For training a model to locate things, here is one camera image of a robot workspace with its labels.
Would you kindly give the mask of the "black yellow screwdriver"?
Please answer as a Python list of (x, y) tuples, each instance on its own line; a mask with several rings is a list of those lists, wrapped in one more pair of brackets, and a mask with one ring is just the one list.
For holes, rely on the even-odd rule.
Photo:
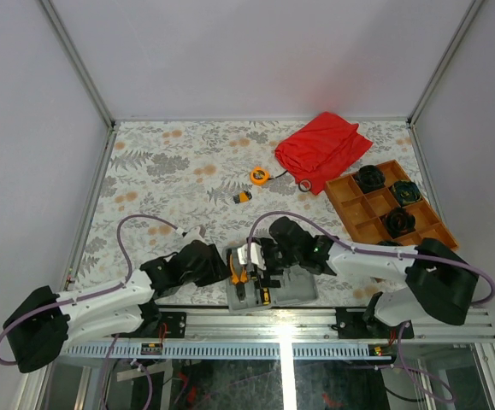
[(261, 304), (263, 306), (268, 306), (271, 303), (271, 296), (268, 288), (261, 287), (259, 289)]
[(260, 277), (259, 277), (259, 269), (256, 265), (251, 264), (248, 269), (248, 273), (250, 276), (250, 281), (253, 283), (253, 286), (256, 289), (260, 288)]

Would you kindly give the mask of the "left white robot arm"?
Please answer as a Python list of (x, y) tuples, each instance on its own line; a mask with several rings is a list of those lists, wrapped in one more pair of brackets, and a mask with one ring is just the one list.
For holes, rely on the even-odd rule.
[(48, 286), (37, 288), (3, 325), (13, 363), (29, 373), (49, 365), (66, 349), (101, 337), (152, 337), (162, 320), (157, 299), (185, 284), (204, 287), (227, 275), (216, 246), (195, 240), (108, 284), (62, 293)]

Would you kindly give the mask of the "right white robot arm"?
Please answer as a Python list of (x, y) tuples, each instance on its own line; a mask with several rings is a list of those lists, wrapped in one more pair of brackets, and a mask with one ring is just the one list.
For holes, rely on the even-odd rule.
[(286, 216), (270, 225), (269, 235), (277, 250), (263, 257), (267, 267), (299, 266), (314, 275), (363, 275), (401, 284), (400, 290), (371, 297), (363, 326), (373, 337), (426, 317), (460, 326), (472, 305), (478, 273), (438, 239), (398, 247), (355, 243), (327, 231), (313, 236)]

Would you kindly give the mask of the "grey plastic tool case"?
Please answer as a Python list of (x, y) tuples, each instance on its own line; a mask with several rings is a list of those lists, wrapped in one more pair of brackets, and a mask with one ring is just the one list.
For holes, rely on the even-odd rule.
[(230, 272), (225, 282), (227, 306), (230, 313), (248, 314), (270, 308), (287, 308), (314, 302), (318, 292), (314, 276), (300, 266), (285, 267), (269, 271), (262, 270), (256, 261), (262, 254), (251, 251), (253, 272), (242, 265), (245, 262), (246, 246), (227, 247), (223, 259)]

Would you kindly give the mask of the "orange handled pliers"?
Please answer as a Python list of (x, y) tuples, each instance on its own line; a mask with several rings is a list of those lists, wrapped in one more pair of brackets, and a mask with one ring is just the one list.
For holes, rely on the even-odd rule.
[(244, 302), (246, 298), (245, 284), (249, 281), (247, 271), (243, 266), (239, 266), (239, 269), (235, 267), (232, 251), (227, 252), (227, 265), (236, 297), (238, 297), (240, 302)]

